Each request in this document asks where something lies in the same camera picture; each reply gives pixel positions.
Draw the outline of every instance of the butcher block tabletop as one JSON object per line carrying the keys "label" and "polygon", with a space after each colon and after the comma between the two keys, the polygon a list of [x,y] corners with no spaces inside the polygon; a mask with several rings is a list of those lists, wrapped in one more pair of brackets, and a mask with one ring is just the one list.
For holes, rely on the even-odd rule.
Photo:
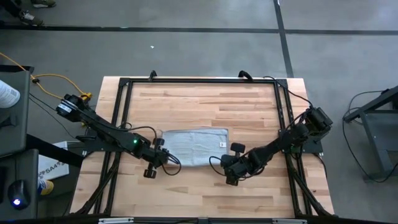
{"label": "butcher block tabletop", "polygon": [[[119,78],[104,77],[96,104],[97,114],[109,122]],[[307,97],[303,79],[288,78],[287,83],[290,91]],[[126,88],[117,126],[125,96]],[[290,99],[295,116],[308,107],[300,98],[290,95]],[[285,108],[283,94],[281,100]],[[158,136],[168,130],[226,128],[229,144],[240,142],[246,145],[246,150],[270,143],[280,129],[273,85],[250,83],[135,83],[127,121],[133,126],[152,126]],[[148,139],[154,137],[153,132],[144,129],[137,133]],[[94,152],[83,161],[71,212],[81,208],[97,187],[103,157],[103,152]],[[312,154],[303,154],[302,160],[308,188],[324,208],[333,213],[321,162]],[[144,160],[122,153],[112,216],[294,217],[285,158],[281,153],[274,156],[262,174],[240,181],[237,187],[225,184],[225,177],[210,166],[182,167],[176,176],[168,176],[157,169],[155,179],[143,177],[146,168]],[[172,173],[177,168],[166,166],[166,169]],[[108,187],[104,192],[102,209],[106,205]],[[297,192],[304,211],[301,190]]]}

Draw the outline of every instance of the yellow cable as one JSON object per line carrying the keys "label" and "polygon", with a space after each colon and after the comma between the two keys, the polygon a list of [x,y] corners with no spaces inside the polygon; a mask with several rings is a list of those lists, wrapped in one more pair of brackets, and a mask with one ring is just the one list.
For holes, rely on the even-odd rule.
{"label": "yellow cable", "polygon": [[[10,60],[12,63],[16,64],[16,65],[17,65],[18,67],[20,67],[23,71],[26,71],[26,69],[24,69],[24,67],[22,67],[20,64],[18,64],[18,63],[17,63],[16,61],[14,61],[13,59],[9,58],[7,55],[5,55],[5,54],[3,54],[3,53],[1,53],[1,52],[0,52],[0,55],[3,56],[3,57],[5,57],[6,59]],[[65,77],[65,76],[63,76],[63,75],[59,75],[59,74],[40,74],[40,75],[35,75],[35,76],[30,75],[30,78],[31,78],[31,79],[35,79],[35,78],[38,78],[38,77],[59,77],[59,78],[63,78],[63,79],[65,79],[66,81],[70,82],[70,83],[80,92],[80,94],[82,94],[82,95],[88,95],[87,93],[85,93],[85,92],[83,92],[81,89],[79,89],[79,87],[78,87],[72,80],[70,80],[69,78],[67,78],[67,77]],[[57,95],[55,95],[55,94],[53,94],[53,93],[50,93],[49,91],[45,90],[45,89],[42,87],[42,85],[41,85],[40,83],[35,83],[35,84],[38,85],[38,86],[40,87],[40,89],[43,90],[43,92],[45,92],[46,94],[48,94],[48,95],[50,95],[50,96],[53,96],[53,97],[56,97],[56,98],[62,100],[62,97],[61,97],[61,96],[57,96]]]}

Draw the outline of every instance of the shoe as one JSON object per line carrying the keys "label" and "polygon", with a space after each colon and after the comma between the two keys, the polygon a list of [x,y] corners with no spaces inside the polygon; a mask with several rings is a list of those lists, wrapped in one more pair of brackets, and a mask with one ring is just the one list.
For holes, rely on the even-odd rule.
{"label": "shoe", "polygon": [[30,26],[41,26],[43,25],[43,20],[29,14],[28,11],[21,11],[19,13],[19,20],[25,24]]}
{"label": "shoe", "polygon": [[57,3],[54,0],[30,0],[33,7],[54,7]]}

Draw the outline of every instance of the computer mouse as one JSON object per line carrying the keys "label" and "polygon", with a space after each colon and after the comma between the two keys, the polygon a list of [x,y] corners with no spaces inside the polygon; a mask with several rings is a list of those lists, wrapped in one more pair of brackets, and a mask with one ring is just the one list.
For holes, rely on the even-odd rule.
{"label": "computer mouse", "polygon": [[8,187],[8,199],[11,205],[18,210],[29,206],[30,195],[25,180],[16,180]]}

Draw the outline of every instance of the concrete floor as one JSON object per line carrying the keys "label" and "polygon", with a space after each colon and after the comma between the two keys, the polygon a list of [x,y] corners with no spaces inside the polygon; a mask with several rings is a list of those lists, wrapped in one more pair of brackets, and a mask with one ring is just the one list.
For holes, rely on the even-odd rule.
{"label": "concrete floor", "polygon": [[[286,29],[398,30],[395,0],[279,2]],[[278,28],[272,0],[58,0],[53,9],[33,9],[31,13],[51,25]],[[160,76],[235,77],[240,70],[246,70],[255,77],[287,76],[279,34],[31,30],[0,33],[0,51],[21,64],[34,66],[35,74],[66,75],[95,97],[105,75],[149,75],[156,70]],[[341,132],[341,118],[353,95],[397,85],[397,42],[398,35],[287,35],[294,77],[305,79],[310,100],[334,121],[323,147],[331,199],[335,213],[341,217],[398,220],[398,178],[383,184],[363,182],[363,173]],[[0,63],[9,64],[3,59]],[[42,84],[59,95],[76,93],[56,78],[43,78]],[[58,103],[34,86],[31,91],[52,106]],[[363,95],[355,105],[376,96]],[[71,133],[83,132],[80,124],[59,119]],[[28,132],[49,142],[72,140],[33,104]],[[346,132],[364,168],[369,172],[376,170],[362,127],[350,124]]]}

